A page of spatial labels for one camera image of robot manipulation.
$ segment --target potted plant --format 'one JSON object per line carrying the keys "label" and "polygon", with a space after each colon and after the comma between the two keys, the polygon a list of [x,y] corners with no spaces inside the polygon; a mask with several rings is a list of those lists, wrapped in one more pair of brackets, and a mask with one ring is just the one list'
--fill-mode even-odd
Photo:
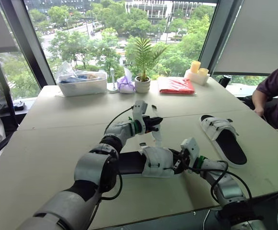
{"label": "potted plant", "polygon": [[136,39],[135,65],[140,70],[140,74],[135,77],[136,92],[148,92],[151,80],[147,76],[159,61],[159,56],[166,50],[154,49],[147,38]]}

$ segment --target white flower pot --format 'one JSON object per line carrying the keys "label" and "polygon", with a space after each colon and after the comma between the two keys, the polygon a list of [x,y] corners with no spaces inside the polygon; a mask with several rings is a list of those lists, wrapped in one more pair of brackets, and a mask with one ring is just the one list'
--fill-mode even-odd
{"label": "white flower pot", "polygon": [[138,79],[140,79],[140,76],[137,76],[135,78],[136,92],[140,92],[140,93],[148,92],[150,90],[150,83],[151,83],[150,78],[147,77],[147,79],[148,79],[147,81],[140,81]]}

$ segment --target black cable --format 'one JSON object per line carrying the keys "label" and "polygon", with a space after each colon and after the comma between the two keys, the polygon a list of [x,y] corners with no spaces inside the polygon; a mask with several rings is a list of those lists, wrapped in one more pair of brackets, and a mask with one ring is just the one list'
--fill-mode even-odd
{"label": "black cable", "polygon": [[99,208],[99,205],[100,205],[100,203],[101,203],[101,201],[102,200],[114,200],[114,199],[116,199],[119,195],[120,195],[120,193],[121,193],[121,191],[122,191],[122,187],[123,187],[123,182],[122,182],[122,176],[121,176],[121,173],[120,173],[120,171],[118,171],[118,175],[119,175],[119,179],[120,179],[120,187],[119,187],[119,191],[117,192],[117,194],[115,194],[113,197],[101,197],[100,199],[99,199],[99,201],[97,202],[97,204],[96,204],[96,207],[95,207],[95,209],[94,209],[94,212],[93,212],[93,214],[92,214],[92,216],[91,216],[91,218],[90,218],[90,223],[89,223],[89,225],[88,225],[88,227],[87,227],[87,230],[88,230],[88,228],[90,227],[90,225],[91,225],[91,223],[92,223],[92,221],[93,221],[93,219],[94,219],[94,217],[95,217],[95,214],[96,214],[96,212],[97,212],[97,209]]}
{"label": "black cable", "polygon": [[[224,171],[224,170],[222,170],[222,169],[195,169],[195,168],[191,168],[191,167],[189,167],[189,166],[187,166],[187,165],[185,165],[185,166],[187,167],[187,169],[192,170],[192,171],[194,171],[194,172],[195,172],[195,171],[197,171],[197,172],[223,172],[223,171]],[[244,182],[244,180],[241,179],[241,178],[240,178],[239,176],[237,176],[236,174],[230,172],[230,171],[227,171],[226,173],[229,174],[229,175],[232,175],[232,176],[236,177],[236,178],[245,186],[245,188],[246,188],[246,190],[247,190],[247,192],[248,192],[248,195],[249,195],[249,199],[252,200],[251,191],[250,191],[248,185]]]}
{"label": "black cable", "polygon": [[229,168],[229,164],[226,161],[218,161],[218,162],[222,162],[225,163],[225,169],[223,170],[223,172],[221,173],[221,175],[219,176],[219,178],[212,184],[212,186],[210,187],[210,194],[212,196],[212,198],[219,203],[218,199],[215,197],[214,195],[214,188],[217,185],[217,183],[224,177],[224,175],[226,174],[228,168]]}
{"label": "black cable", "polygon": [[118,172],[118,175],[119,175],[119,179],[120,179],[120,188],[119,188],[119,191],[114,196],[112,196],[112,197],[104,197],[104,196],[102,196],[101,200],[114,200],[114,199],[116,199],[120,195],[120,193],[122,191],[122,187],[123,187],[122,176],[121,176],[120,171]]}
{"label": "black cable", "polygon": [[90,218],[90,221],[89,221],[89,225],[88,225],[88,227],[87,227],[87,230],[88,230],[88,228],[90,227],[90,225],[91,225],[91,223],[92,223],[92,221],[93,221],[93,219],[94,219],[94,217],[95,217],[95,214],[96,214],[96,212],[97,212],[97,210],[98,210],[98,208],[99,208],[99,205],[100,205],[100,203],[101,203],[101,199],[99,199],[99,201],[97,202],[97,204],[96,204],[96,207],[94,208],[94,212],[93,212],[93,214],[92,214],[92,216],[91,216],[91,218]]}
{"label": "black cable", "polygon": [[107,127],[106,127],[106,129],[105,129],[105,131],[104,131],[104,134],[106,133],[106,130],[107,130],[108,127],[111,125],[111,123],[113,123],[114,120],[116,120],[119,116],[121,116],[123,113],[127,112],[128,110],[131,110],[132,108],[133,108],[133,106],[130,107],[130,108],[128,108],[127,110],[124,110],[124,111],[121,112],[118,116],[116,116],[114,119],[112,119],[112,121],[107,125]]}

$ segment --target building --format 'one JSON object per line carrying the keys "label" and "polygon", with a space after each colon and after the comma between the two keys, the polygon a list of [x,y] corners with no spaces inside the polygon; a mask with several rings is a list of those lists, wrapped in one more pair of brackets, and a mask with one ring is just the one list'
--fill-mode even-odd
{"label": "building", "polygon": [[185,1],[163,1],[163,0],[127,0],[125,2],[126,12],[130,12],[130,8],[138,8],[146,11],[147,16],[152,24],[157,23],[168,15],[174,17],[175,12],[183,12],[184,18],[190,18],[193,10],[202,5],[201,2],[185,2]]}
{"label": "building", "polygon": [[27,10],[37,9],[41,13],[47,13],[53,6],[72,6],[78,11],[88,11],[91,3],[99,3],[100,0],[24,0]]}

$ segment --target black slipper sole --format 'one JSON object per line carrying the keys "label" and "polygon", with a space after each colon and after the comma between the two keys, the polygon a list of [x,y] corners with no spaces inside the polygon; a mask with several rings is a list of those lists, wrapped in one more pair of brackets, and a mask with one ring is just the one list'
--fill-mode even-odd
{"label": "black slipper sole", "polygon": [[[203,115],[201,116],[201,121],[208,117],[213,116]],[[240,166],[246,164],[247,158],[231,131],[226,129],[221,131],[218,138],[216,139],[216,142],[229,161]]]}

